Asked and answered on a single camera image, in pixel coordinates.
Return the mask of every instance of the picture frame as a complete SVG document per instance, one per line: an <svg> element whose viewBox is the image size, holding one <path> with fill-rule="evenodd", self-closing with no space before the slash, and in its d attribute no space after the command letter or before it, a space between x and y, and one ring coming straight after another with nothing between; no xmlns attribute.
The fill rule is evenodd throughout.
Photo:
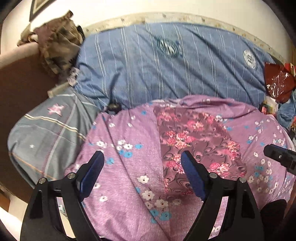
<svg viewBox="0 0 296 241"><path fill-rule="evenodd" d="M36 18L37 15L47 8L53 1L55 0L33 0L29 21L31 22L34 18Z"/></svg>

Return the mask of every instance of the purple blanket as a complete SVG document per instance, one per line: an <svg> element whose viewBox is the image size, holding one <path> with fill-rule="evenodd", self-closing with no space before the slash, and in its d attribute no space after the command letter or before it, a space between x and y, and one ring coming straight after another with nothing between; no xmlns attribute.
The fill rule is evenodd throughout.
<svg viewBox="0 0 296 241"><path fill-rule="evenodd" d="M190 189L179 155L189 150L226 179L244 176L258 207L289 200L295 177L263 154L267 144L292 149L285 130L255 107L207 96L155 101L116 116L101 113L90 130L75 172L96 150L105 165L83 202L100 236L113 241L182 240L202 201ZM210 237L218 235L223 198Z"/></svg>

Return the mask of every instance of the white wall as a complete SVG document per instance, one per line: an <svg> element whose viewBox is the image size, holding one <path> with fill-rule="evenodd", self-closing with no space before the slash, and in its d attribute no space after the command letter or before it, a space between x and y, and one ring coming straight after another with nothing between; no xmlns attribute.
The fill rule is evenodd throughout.
<svg viewBox="0 0 296 241"><path fill-rule="evenodd" d="M23 0L5 19L1 53L16 47L29 24L32 0ZM183 12L214 18L255 35L285 59L291 58L290 39L272 10L262 0L56 0L31 23L38 27L50 19L74 13L82 27L106 19L140 12Z"/></svg>

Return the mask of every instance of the blue striped fabric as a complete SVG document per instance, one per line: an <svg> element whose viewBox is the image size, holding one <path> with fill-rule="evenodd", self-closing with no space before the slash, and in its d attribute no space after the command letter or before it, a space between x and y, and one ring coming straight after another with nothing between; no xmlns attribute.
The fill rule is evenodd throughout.
<svg viewBox="0 0 296 241"><path fill-rule="evenodd" d="M259 107L270 55L234 33L208 26L154 23L89 36L78 55L75 89L100 109L203 94Z"/></svg>

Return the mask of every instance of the pink star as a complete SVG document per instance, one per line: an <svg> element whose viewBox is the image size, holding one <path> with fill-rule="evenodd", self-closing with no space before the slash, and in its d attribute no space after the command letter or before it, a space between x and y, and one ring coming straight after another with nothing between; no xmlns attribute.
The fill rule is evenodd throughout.
<svg viewBox="0 0 296 241"><path fill-rule="evenodd" d="M50 108L47 108L49 110L49 114L53 114L53 113L56 113L58 114L59 116L62 116L61 114L61 110L64 108L63 105L59 106L58 104L54 104L52 107Z"/></svg>

